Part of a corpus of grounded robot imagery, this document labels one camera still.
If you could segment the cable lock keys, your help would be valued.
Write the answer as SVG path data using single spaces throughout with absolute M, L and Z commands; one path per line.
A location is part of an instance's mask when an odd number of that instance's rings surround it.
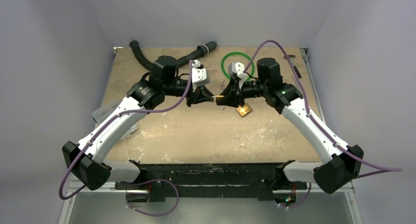
M 221 89 L 221 91 L 225 90 L 225 81 L 224 80 L 220 83 L 220 89 Z

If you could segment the large brass padlock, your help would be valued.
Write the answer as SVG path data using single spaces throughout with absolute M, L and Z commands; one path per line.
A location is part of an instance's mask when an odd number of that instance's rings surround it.
M 237 107 L 236 111 L 241 117 L 245 117 L 246 115 L 250 114 L 253 109 L 248 103 L 245 103 L 243 106 Z

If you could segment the green cable lock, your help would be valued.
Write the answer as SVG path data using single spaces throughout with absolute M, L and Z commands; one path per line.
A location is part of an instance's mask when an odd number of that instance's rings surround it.
M 220 67 L 221 67 L 222 74 L 225 76 L 225 78 L 227 80 L 229 80 L 230 79 L 229 65 L 231 63 L 240 62 L 244 65 L 247 62 L 250 62 L 251 60 L 252 60 L 252 58 L 249 55 L 247 55 L 243 52 L 238 52 L 238 51 L 229 52 L 226 55 L 224 55 L 223 58 L 221 59 Z M 245 82 L 253 80 L 251 77 L 254 76 L 255 70 L 256 70 L 256 67 L 255 67 L 254 62 L 252 61 L 251 65 L 250 65 L 250 68 L 247 72 L 248 73 L 248 78 L 245 80 Z

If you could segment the small brass padlock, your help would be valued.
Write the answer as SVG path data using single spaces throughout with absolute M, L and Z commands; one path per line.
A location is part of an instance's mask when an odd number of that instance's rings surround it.
M 213 101 L 215 101 L 215 102 L 218 102 L 218 101 L 219 101 L 219 100 L 221 100 L 223 97 L 224 97 L 224 96 L 221 96 L 221 95 L 219 95 L 219 96 L 212 96 Z

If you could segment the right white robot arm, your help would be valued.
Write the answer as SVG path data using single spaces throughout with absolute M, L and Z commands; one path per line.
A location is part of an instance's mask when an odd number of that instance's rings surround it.
M 364 156 L 358 146 L 344 140 L 330 141 L 333 132 L 306 106 L 304 96 L 294 85 L 285 83 L 280 65 L 274 58 L 257 62 L 258 76 L 247 81 L 244 64 L 233 62 L 228 66 L 229 84 L 217 96 L 216 104 L 243 107 L 245 100 L 263 97 L 266 103 L 289 120 L 307 139 L 317 153 L 319 162 L 289 160 L 276 168 L 272 186 L 287 188 L 294 182 L 315 183 L 327 194 L 332 194 L 358 177 L 359 159 Z

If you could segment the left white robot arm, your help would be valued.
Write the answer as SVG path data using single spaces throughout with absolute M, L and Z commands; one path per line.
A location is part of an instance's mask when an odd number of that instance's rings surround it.
M 179 106 L 198 102 L 198 94 L 209 83 L 206 68 L 199 60 L 189 60 L 187 79 L 182 79 L 177 60 L 160 56 L 151 71 L 127 91 L 118 106 L 92 132 L 78 142 L 68 141 L 62 147 L 67 171 L 65 184 L 73 174 L 89 190 L 97 190 L 107 182 L 127 182 L 134 189 L 146 184 L 146 176 L 135 161 L 111 162 L 106 157 L 118 141 L 148 114 L 165 113 Z

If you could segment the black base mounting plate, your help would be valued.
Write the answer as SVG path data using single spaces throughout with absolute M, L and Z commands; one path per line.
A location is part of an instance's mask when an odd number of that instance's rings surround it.
M 132 177 L 116 177 L 115 166 L 82 162 L 73 174 L 90 190 L 115 182 L 117 190 L 147 190 L 150 202 L 164 202 L 168 197 L 184 198 L 256 198 L 276 200 L 277 190 L 305 189 L 308 181 L 291 178 L 285 163 L 226 164 L 139 164 L 129 161 Z

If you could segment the small black-handled hammer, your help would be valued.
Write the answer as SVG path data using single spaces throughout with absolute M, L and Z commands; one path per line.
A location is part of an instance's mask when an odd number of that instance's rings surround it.
M 295 62 L 294 62 L 295 57 L 296 57 L 296 56 L 295 56 L 295 55 L 293 55 L 293 54 L 288 54 L 287 56 L 285 56 L 285 57 L 284 57 L 284 59 L 289 60 L 289 61 L 290 61 L 290 63 L 293 65 L 293 68 L 294 68 L 294 70 L 295 70 L 296 77 L 297 77 L 297 78 L 302 78 L 302 75 L 300 74 L 300 72 L 299 72 L 299 70 L 298 70 L 298 68 L 296 67 L 296 64 L 295 64 Z

